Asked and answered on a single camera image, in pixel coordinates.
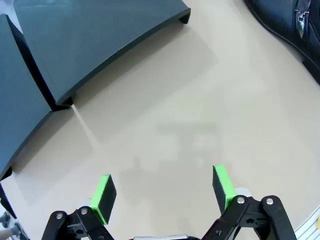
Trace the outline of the green-padded left gripper right finger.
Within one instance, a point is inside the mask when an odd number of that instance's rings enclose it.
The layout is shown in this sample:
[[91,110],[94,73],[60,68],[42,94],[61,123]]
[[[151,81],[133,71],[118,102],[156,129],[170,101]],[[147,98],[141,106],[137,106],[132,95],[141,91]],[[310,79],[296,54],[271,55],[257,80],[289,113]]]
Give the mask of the green-padded left gripper right finger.
[[212,170],[212,186],[221,216],[203,240],[234,240],[242,228],[253,229],[260,240],[297,238],[279,197],[267,195],[258,201],[237,193],[223,165],[214,165]]

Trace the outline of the green-padded left gripper left finger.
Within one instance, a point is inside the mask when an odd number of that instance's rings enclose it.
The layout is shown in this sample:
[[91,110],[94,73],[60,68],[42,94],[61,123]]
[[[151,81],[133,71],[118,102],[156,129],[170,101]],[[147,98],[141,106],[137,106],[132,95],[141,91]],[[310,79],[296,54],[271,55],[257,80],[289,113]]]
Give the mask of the green-padded left gripper left finger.
[[43,240],[112,240],[106,229],[115,203],[117,191],[110,174],[102,175],[89,205],[68,214],[54,211],[46,224]]

